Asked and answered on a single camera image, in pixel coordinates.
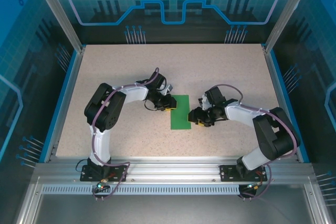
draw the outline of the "perforated metal strip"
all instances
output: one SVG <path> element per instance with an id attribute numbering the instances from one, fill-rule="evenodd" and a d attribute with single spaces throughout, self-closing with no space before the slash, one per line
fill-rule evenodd
<path id="1" fill-rule="evenodd" d="M 43 194 L 91 195 L 93 185 L 45 185 Z M 238 185 L 121 185 L 116 195 L 238 195 Z"/>

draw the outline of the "metal profile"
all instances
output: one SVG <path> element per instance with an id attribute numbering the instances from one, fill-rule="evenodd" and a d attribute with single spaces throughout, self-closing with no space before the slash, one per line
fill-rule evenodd
<path id="1" fill-rule="evenodd" d="M 273 30 L 271 31 L 266 44 L 265 44 L 265 50 L 266 53 L 269 53 L 275 43 L 277 42 L 278 38 L 280 37 L 280 34 L 284 30 L 287 22 L 289 21 L 291 15 L 297 8 L 300 0 L 288 0 L 285 7 L 282 10 L 282 13 L 280 14 L 279 19 L 277 20 L 276 24 L 274 25 Z"/>
<path id="2" fill-rule="evenodd" d="M 115 185 L 98 195 L 106 195 Z M 45 185 L 42 194 L 92 195 L 94 185 Z M 120 185 L 116 195 L 238 195 L 238 185 Z"/>
<path id="3" fill-rule="evenodd" d="M 175 159 L 136 159 L 129 158 L 131 166 L 128 171 L 126 182 L 123 185 L 242 185 L 249 182 L 221 182 L 219 165 L 236 163 L 236 159 L 205 158 L 189 161 Z M 44 185 L 95 185 L 96 183 L 81 182 L 80 173 L 75 171 L 77 161 L 64 160 L 64 163 L 36 164 L 32 181 L 39 181 Z M 122 160 L 113 160 L 113 163 L 120 163 Z M 295 159 L 282 159 L 271 164 L 272 184 L 306 184 L 309 177 L 314 177 L 312 165 L 298 163 Z"/>
<path id="4" fill-rule="evenodd" d="M 53 12 L 57 21 L 61 25 L 64 33 L 68 37 L 70 43 L 72 44 L 72 46 L 74 47 L 76 52 L 81 53 L 82 43 L 80 42 L 75 30 L 73 29 L 73 27 L 72 27 L 66 13 L 64 12 L 59 0 L 46 0 L 46 2 L 49 5 L 51 11 Z"/>

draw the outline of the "white robotic arm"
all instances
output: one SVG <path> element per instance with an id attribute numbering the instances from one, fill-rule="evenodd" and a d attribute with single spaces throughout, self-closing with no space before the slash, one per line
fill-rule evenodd
<path id="1" fill-rule="evenodd" d="M 266 112 L 281 119 L 295 135 L 297 146 L 300 145 L 300 138 L 297 137 L 292 124 L 281 108 L 270 111 L 253 109 L 235 99 L 226 100 L 216 86 L 206 91 L 199 99 L 199 103 L 202 107 L 197 107 L 188 115 L 190 122 L 210 127 L 217 120 L 233 120 L 255 129 L 259 146 L 237 160 L 236 168 L 241 177 L 293 150 L 293 140 L 288 132 Z"/>
<path id="2" fill-rule="evenodd" d="M 121 89 L 114 96 L 112 96 L 109 103 L 99 115 L 96 121 L 97 130 L 94 138 L 94 145 L 96 155 L 104 163 L 108 163 L 111 159 L 109 151 L 111 130 L 112 127 L 116 124 L 121 112 L 121 108 L 124 104 L 133 101 L 150 100 L 154 103 L 154 106 L 157 110 L 163 111 L 176 108 L 176 100 L 170 95 L 173 87 L 166 83 L 166 79 L 161 74 L 158 74 L 151 84 L 144 86 L 139 85 L 145 83 L 145 81 L 146 80 L 138 81 L 133 87 L 121 87 Z M 102 83 L 88 103 L 85 109 L 85 116 L 87 117 L 88 123 L 90 124 L 91 136 L 93 135 L 93 118 L 96 116 L 97 111 L 107 96 L 117 88 L 120 87 L 111 87 L 106 83 Z M 93 151 L 91 151 L 88 162 L 98 166 L 104 165 L 96 159 Z"/>
<path id="3" fill-rule="evenodd" d="M 169 85 L 161 85 L 159 88 L 159 93 L 162 95 L 167 95 L 171 92 L 173 87 Z M 124 105 L 126 103 L 134 102 L 134 101 L 144 101 L 146 100 L 146 97 L 148 95 L 148 88 L 144 86 L 137 86 L 137 87 L 130 87 L 130 88 L 122 88 L 119 92 L 122 92 L 126 95 L 124 100 Z M 104 130 L 101 132 L 100 130 L 97 130 L 96 137 L 95 137 L 95 150 L 96 155 L 105 163 L 107 163 L 111 159 L 110 155 L 110 135 L 111 130 Z M 93 128 L 92 125 L 90 125 L 90 131 L 91 136 L 93 135 Z M 100 163 L 95 155 L 93 154 L 93 151 L 91 150 L 90 159 L 93 163 L 97 165 L 103 166 L 102 163 Z"/>

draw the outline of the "work surface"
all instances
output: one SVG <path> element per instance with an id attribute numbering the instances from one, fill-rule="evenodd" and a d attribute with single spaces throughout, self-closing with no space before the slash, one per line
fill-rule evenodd
<path id="1" fill-rule="evenodd" d="M 134 83 L 150 77 L 155 67 L 174 88 L 187 94 L 190 109 L 215 84 L 228 83 L 244 94 L 243 103 L 265 109 L 278 106 L 261 45 L 88 45 L 80 66 L 58 157 L 87 157 L 91 150 L 84 109 L 99 84 Z M 226 99 L 239 98 L 221 87 Z M 253 128 L 218 122 L 205 128 L 171 130 L 170 112 L 148 111 L 143 101 L 126 104 L 111 132 L 112 156 L 240 156 L 257 147 Z"/>

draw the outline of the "green pad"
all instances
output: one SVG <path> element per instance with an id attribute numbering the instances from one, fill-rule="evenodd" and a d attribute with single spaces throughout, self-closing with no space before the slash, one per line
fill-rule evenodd
<path id="1" fill-rule="evenodd" d="M 170 113 L 170 129 L 190 130 L 191 123 L 188 122 L 189 95 L 173 95 L 177 101 L 177 108 Z"/>

